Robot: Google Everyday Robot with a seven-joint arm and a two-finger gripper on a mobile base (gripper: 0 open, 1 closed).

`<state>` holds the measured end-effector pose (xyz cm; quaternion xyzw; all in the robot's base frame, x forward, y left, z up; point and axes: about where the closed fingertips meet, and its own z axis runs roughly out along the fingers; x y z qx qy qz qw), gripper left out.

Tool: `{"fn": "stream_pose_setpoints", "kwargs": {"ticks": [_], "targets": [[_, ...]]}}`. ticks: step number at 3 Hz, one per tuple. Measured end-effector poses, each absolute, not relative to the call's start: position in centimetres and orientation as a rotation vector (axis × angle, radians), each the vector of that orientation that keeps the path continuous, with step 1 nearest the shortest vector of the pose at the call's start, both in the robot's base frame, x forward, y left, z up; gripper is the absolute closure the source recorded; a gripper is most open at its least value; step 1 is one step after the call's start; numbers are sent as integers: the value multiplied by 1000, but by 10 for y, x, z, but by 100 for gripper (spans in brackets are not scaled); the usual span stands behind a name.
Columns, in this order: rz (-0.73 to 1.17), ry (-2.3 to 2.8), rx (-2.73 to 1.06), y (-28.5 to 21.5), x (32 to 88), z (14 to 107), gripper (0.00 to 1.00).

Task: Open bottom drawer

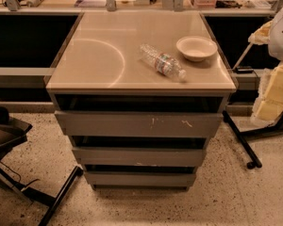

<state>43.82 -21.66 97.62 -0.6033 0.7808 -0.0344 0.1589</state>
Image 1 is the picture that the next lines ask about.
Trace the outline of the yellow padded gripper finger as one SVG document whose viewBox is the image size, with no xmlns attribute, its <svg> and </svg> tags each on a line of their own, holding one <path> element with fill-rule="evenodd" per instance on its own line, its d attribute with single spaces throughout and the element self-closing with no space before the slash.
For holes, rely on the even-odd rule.
<svg viewBox="0 0 283 226">
<path fill-rule="evenodd" d="M 263 24 L 259 29 L 249 36 L 248 41 L 255 45 L 268 44 L 270 41 L 271 24 L 271 21 Z"/>
<path fill-rule="evenodd" d="M 256 126 L 268 126 L 283 112 L 283 61 L 274 69 L 264 69 L 260 77 L 258 97 L 252 108 L 251 122 Z"/>
</svg>

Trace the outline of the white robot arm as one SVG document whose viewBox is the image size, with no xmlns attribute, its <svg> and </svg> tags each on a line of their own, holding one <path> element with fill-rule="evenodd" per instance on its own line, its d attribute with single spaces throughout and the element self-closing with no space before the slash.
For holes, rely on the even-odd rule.
<svg viewBox="0 0 283 226">
<path fill-rule="evenodd" d="M 248 41 L 256 45 L 267 44 L 269 55 L 279 60 L 272 70 L 263 70 L 258 97 L 252 108 L 251 122 L 256 126 L 268 126 L 283 112 L 283 7 L 270 22 L 252 33 Z"/>
</svg>

